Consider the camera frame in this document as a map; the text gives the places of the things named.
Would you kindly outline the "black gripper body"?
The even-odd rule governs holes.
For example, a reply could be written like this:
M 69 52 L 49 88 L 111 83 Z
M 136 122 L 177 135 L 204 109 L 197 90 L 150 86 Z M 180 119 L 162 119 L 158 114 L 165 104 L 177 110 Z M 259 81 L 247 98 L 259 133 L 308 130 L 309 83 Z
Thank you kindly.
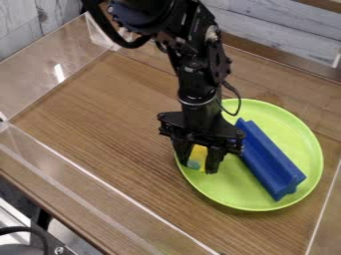
M 202 145 L 221 147 L 225 154 L 241 154 L 245 132 L 226 121 L 222 115 L 213 119 L 213 124 L 205 127 L 202 123 L 189 127 L 185 123 L 184 112 L 165 112 L 158 114 L 161 122 L 160 133 L 170 138 L 186 138 L 193 146 Z

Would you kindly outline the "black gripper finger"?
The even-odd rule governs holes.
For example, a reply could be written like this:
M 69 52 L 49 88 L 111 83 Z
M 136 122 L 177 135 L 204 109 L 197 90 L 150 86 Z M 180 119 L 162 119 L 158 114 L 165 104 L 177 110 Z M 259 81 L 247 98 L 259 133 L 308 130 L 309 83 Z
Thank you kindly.
M 205 173 L 216 174 L 218 172 L 220 164 L 225 158 L 225 150 L 221 147 L 212 146 L 208 149 L 208 156 L 205 161 Z
M 193 142 L 186 138 L 173 137 L 172 144 L 176 151 L 177 159 L 182 165 L 188 165 L 193 150 Z

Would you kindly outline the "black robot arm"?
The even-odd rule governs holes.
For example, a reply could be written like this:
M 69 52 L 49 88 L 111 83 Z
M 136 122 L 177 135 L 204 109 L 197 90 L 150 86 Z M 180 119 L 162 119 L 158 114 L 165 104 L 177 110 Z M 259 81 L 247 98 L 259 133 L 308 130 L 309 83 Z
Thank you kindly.
M 110 39 L 136 49 L 154 41 L 178 77 L 178 112 L 161 113 L 161 134 L 177 159 L 189 164 L 193 147 L 208 149 L 205 172 L 218 172 L 228 154 L 243 153 L 245 132 L 224 119 L 221 90 L 232 60 L 225 55 L 214 15 L 200 0 L 82 0 Z

